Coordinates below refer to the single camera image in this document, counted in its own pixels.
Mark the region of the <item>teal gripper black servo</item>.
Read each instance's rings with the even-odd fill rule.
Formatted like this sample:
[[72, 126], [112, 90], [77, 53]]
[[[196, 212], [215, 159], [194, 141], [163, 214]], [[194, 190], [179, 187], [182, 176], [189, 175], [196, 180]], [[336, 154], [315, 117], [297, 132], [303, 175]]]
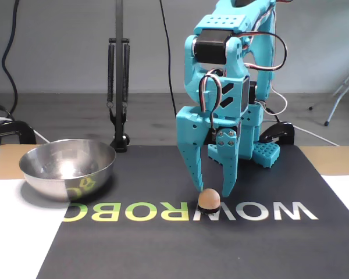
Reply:
[[223, 166], [222, 196], [228, 197], [237, 180], [240, 119], [221, 117], [199, 106], [185, 106], [176, 116], [177, 144], [197, 191], [203, 191], [201, 147], [216, 144], [219, 162]]

